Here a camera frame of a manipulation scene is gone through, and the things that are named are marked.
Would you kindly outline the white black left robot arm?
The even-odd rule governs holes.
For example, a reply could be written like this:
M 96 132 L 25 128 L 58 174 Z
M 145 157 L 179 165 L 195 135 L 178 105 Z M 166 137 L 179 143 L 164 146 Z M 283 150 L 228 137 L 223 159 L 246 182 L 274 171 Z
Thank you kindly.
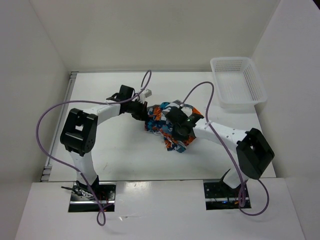
M 99 176 L 92 160 L 92 149 L 96 142 L 98 126 L 114 117 L 129 113 L 138 121 L 147 119 L 146 98 L 152 91 L 144 89 L 140 94 L 126 85 L 119 92 L 108 97 L 103 104 L 87 109 L 73 108 L 69 111 L 63 126 L 60 143 L 69 152 L 76 171 L 76 186 L 73 192 L 89 200 L 96 199 L 102 192 Z

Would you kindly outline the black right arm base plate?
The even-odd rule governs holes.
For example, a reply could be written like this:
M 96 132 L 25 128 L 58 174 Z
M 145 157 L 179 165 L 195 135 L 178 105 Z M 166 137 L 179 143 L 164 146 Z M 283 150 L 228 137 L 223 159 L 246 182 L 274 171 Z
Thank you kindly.
M 239 208 L 240 186 L 230 188 L 222 180 L 203 181 L 206 210 L 232 210 Z

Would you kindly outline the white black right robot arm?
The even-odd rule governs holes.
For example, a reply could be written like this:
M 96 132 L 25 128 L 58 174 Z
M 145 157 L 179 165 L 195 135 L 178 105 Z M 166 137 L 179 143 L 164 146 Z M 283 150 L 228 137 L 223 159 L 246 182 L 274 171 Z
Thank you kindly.
M 234 169 L 228 170 L 220 179 L 219 191 L 230 197 L 241 182 L 258 180 L 273 158 L 274 151 L 259 129 L 239 130 L 206 119 L 198 113 L 185 114 L 181 107 L 169 106 L 162 111 L 172 124 L 172 138 L 185 141 L 190 137 L 209 140 L 237 155 Z

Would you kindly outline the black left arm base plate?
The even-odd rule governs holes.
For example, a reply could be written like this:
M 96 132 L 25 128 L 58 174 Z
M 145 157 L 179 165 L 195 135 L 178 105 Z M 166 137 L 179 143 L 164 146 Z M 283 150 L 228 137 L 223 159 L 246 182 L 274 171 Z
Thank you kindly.
M 96 196 L 104 210 L 104 212 L 115 211 L 116 201 L 116 183 L 115 182 L 100 182 L 99 190 Z M 69 213 L 86 213 L 98 212 L 99 206 L 92 194 L 80 192 L 80 188 L 74 182 L 70 194 Z

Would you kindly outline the colourful patterned shorts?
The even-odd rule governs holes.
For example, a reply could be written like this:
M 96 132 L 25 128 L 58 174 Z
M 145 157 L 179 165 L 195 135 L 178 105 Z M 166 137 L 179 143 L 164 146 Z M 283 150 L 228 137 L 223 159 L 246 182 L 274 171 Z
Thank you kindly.
M 167 151 L 177 151 L 178 153 L 183 153 L 187 146 L 192 143 L 196 137 L 190 137 L 188 140 L 184 141 L 173 139 L 173 125 L 166 119 L 165 116 L 173 107 L 179 108 L 180 103 L 182 103 L 182 101 L 175 100 L 173 102 L 162 102 L 161 104 L 147 107 L 148 118 L 144 123 L 144 128 L 146 131 L 154 133 L 155 135 L 162 135 Z M 194 106 L 192 109 L 182 108 L 181 110 L 188 117 L 192 113 L 201 114 Z

